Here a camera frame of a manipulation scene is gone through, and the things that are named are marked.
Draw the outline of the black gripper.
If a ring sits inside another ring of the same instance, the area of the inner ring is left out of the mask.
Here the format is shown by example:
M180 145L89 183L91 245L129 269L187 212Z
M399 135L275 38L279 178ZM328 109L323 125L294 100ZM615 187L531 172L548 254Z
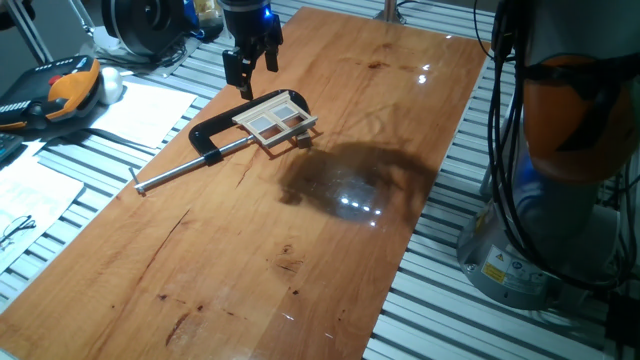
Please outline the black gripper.
M255 61L265 54L266 68L278 72L278 51L282 44L279 16L270 0L219 0L227 29L233 36L232 50L222 54L228 85L236 87L245 100L252 100L251 77Z

